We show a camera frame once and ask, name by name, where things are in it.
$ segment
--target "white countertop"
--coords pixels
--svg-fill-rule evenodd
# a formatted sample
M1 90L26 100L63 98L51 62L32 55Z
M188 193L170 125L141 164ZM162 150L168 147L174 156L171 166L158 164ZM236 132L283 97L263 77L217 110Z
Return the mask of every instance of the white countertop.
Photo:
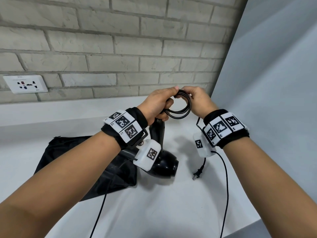
M102 119L118 108L138 105L145 97L108 98L0 105L0 201L30 178L54 136L93 135ZM179 110L181 101L172 107ZM221 159L207 158L201 178L192 173L203 163L192 135L197 117L170 119L165 125L164 149L179 160L176 176L162 180L138 172L135 187L107 195L93 237L219 237L226 206L226 179ZM257 220L231 164L228 169L229 206L224 236ZM89 237L103 196L76 204L47 237Z

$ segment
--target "drawstring bag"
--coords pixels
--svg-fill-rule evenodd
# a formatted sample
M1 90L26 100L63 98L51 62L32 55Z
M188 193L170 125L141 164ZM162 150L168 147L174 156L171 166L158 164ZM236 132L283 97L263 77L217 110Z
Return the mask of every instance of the drawstring bag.
M91 136L74 138L55 137L49 142L49 145L45 149L45 152L34 173L38 172L50 162L57 159L59 156L81 144L90 137ZM120 170L118 169L119 166L126 160L127 158L121 156L120 154L117 155L103 171L90 191L81 199L81 201L105 195L108 184L111 182L112 178L113 181L107 193L122 190L129 186L135 186L137 184L137 167L133 164L133 161L127 161L121 166Z

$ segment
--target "wall outlet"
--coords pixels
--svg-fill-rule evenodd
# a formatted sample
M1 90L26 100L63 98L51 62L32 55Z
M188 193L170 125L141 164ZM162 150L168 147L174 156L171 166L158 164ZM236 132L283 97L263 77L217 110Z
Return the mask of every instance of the wall outlet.
M3 76L3 79L14 94L48 92L41 75Z

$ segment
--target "hair dryer handle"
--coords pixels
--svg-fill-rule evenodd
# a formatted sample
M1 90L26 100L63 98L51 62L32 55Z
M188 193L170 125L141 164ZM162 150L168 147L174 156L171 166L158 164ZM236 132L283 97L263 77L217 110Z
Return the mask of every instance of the hair dryer handle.
M161 119L155 118L153 124L149 127L151 139L155 140L163 148L165 123Z

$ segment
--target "person's left hand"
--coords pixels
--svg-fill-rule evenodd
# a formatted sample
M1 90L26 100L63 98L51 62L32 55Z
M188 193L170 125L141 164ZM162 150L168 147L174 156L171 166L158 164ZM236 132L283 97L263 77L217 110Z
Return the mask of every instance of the person's left hand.
M153 124L155 118L162 121L168 120L168 115L165 112L160 114L160 112L164 108L167 109L173 105L174 100L170 97L175 96L178 91L178 86L155 90L138 106L138 109L147 119L148 125Z

